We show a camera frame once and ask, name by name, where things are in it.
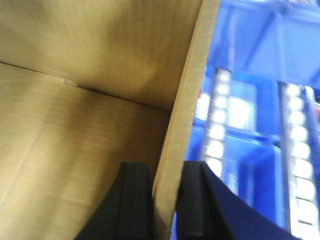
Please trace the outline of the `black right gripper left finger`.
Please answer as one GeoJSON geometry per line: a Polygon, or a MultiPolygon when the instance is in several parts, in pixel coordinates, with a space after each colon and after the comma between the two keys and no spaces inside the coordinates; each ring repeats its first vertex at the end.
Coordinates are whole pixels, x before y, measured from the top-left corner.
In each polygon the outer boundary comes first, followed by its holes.
{"type": "Polygon", "coordinates": [[[149,167],[122,162],[104,199],[77,240],[152,240],[153,201],[149,167]]]}

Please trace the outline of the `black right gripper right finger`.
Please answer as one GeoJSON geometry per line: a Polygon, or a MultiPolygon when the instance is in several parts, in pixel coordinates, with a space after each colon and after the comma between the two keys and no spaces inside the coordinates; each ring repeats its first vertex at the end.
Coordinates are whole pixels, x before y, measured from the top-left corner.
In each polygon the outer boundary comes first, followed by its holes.
{"type": "Polygon", "coordinates": [[[179,240],[293,240],[233,194],[204,161],[185,161],[176,203],[179,240]]]}

